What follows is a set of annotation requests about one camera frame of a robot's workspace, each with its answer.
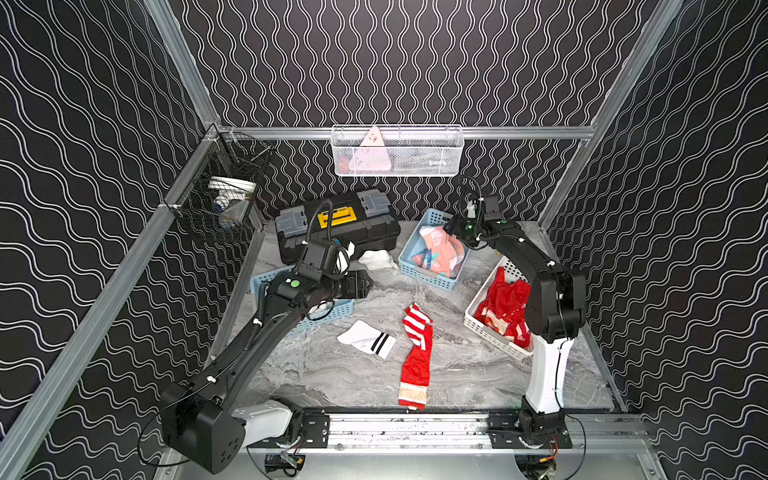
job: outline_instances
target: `black stripe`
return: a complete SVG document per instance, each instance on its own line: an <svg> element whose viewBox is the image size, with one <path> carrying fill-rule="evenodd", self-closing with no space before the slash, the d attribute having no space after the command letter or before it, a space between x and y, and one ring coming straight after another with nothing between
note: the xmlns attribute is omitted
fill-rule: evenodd
<svg viewBox="0 0 768 480"><path fill-rule="evenodd" d="M384 335L384 340L382 340L382 342L379 344L379 348L376 349L376 355L379 355L379 352L382 351L382 347L384 346L388 338L389 338L389 334Z"/></svg>
<svg viewBox="0 0 768 480"><path fill-rule="evenodd" d="M381 332L379 334L379 338L377 338L376 341L373 343L373 345L371 345L371 352L373 352L376 349L376 344L379 342L379 340L382 339L383 336L384 336L384 332Z"/></svg>

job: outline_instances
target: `pink triangle object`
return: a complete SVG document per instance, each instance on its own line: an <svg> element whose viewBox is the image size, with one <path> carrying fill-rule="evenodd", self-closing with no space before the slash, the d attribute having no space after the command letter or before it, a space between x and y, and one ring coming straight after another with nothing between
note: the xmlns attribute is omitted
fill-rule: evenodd
<svg viewBox="0 0 768 480"><path fill-rule="evenodd" d="M392 169L392 162L389 160L389 154L384 147L384 139L379 127L374 125L368 130L360 147L356 149L352 164L349 166L352 170L383 171Z"/></svg>

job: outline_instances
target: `orange wire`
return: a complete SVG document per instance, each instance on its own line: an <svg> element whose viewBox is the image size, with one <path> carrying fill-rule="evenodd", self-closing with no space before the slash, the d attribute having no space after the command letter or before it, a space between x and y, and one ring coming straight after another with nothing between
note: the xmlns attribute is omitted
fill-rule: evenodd
<svg viewBox="0 0 768 480"><path fill-rule="evenodd" d="M558 445L558 440L554 437L554 435L552 436L552 439L554 440L554 454L546 458L542 458L541 460L539 460L539 463L544 463L547 460L554 460L554 457L558 456L558 452L560 452L560 446Z"/></svg>

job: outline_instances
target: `robotic arm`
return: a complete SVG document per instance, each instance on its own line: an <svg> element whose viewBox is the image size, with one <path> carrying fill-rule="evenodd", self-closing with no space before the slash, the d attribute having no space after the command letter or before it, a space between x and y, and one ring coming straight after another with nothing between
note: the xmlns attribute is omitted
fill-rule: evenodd
<svg viewBox="0 0 768 480"><path fill-rule="evenodd" d="M533 371L518 414L519 438L526 446L538 447L554 436L561 448L570 448L562 391L568 353L585 321L584 274L549 258L521 228L502 220L497 197L483 198L474 179L462 176L462 180L476 186L472 197L476 203L470 203L475 216L455 215L445 231L473 250L485 241L509 258L531 285L525 323L534 342Z"/></svg>
<svg viewBox="0 0 768 480"><path fill-rule="evenodd" d="M318 211L328 205L325 202ZM166 445L194 460L211 473L221 472L234 459L240 447L252 443L247 422L241 417L278 420L271 435L282 435L290 421L290 410L277 402L261 412L239 412L233 416L234 403L247 385L253 371L259 369L277 343L283 339L309 311L334 299L365 298L371 279L364 270L348 268L346 251L330 239L310 238L314 222L308 228L306 248L290 272L280 273L259 291L258 310L237 337L206 369L195 376L173 383L161 394L161 423ZM346 262L339 262L342 256Z"/></svg>
<svg viewBox="0 0 768 480"><path fill-rule="evenodd" d="M455 215L445 231L473 250L486 242L509 258L531 284L525 321L535 342L533 372L515 431L520 442L531 448L547 444L553 436L561 448L570 448L562 385L568 351L584 325L584 275L547 257L528 241L522 229L502 220L498 200L483 199L479 187L477 190L475 216ZM306 248L296 268L263 284L258 310L221 355L205 370L171 384L161 395L165 444L211 473L224 470L243 444L279 437L284 432L286 442L295 440L296 428L289 425L297 424L290 409L270 401L233 412L239 392L277 343L314 306L368 295L370 277L364 270L346 271L349 258L332 242L330 226L327 240L311 238L317 214L326 210L333 212L327 200L311 216ZM344 262L339 261L340 256L346 258L341 268L339 263Z"/></svg>

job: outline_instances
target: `white wire basket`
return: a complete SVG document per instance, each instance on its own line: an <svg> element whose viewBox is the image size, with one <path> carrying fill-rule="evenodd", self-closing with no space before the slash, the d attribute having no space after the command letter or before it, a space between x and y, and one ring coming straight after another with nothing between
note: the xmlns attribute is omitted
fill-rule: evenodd
<svg viewBox="0 0 768 480"><path fill-rule="evenodd" d="M517 346L515 342L510 342L509 339L506 339L503 335L499 335L491 327L483 324L475 318L475 312L480 306L480 303L485 300L485 296L488 295L488 289L491 287L491 283L493 283L493 280L496 278L496 270L499 267L504 268L504 281L506 283L513 283L518 279L523 279L526 282L528 281L520 269L517 268L516 265L509 260L509 258L502 257L501 261L498 262L498 265L496 265L491 271L491 274L488 275L488 278L485 279L485 283L482 284L478 294L475 295L475 298L472 299L472 303L470 303L467 307L467 310L464 311L464 326L470 329L472 332L480 335L483 339L485 339L486 342L498 347L501 350L504 350L510 356L516 358L517 360L523 360L525 357L533 355L532 341L531 344L528 345L528 348Z"/></svg>
<svg viewBox="0 0 768 480"><path fill-rule="evenodd" d="M461 125L376 125L383 146L361 146L374 125L333 125L340 177L453 177L464 150Z"/></svg>

